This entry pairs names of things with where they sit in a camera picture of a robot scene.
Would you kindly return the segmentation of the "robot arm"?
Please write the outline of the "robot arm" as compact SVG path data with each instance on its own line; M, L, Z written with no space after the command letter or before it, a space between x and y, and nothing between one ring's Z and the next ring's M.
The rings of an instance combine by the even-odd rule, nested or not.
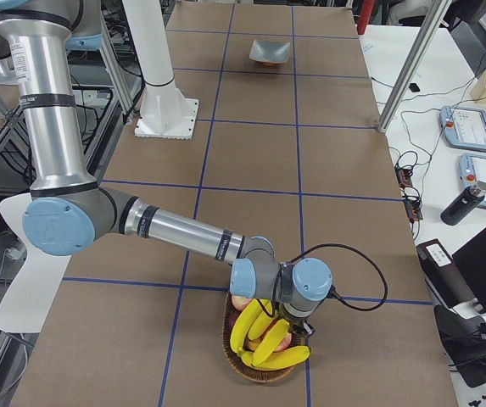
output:
M70 255L118 232L156 238L227 263L230 291L270 300L293 332L310 336L308 317L332 290L318 259L279 263L263 237L244 237L103 189L85 163L67 51L103 44L97 1L0 1L0 35L11 52L20 107L35 160L26 236L46 254Z

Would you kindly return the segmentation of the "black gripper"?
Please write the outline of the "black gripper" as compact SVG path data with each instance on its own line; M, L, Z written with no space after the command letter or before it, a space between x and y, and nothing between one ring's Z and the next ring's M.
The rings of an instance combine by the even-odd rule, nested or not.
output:
M291 332L302 335L303 322L308 322L308 318L316 308L317 306L315 304L296 306L294 304L281 303L279 306L279 315L289 323Z

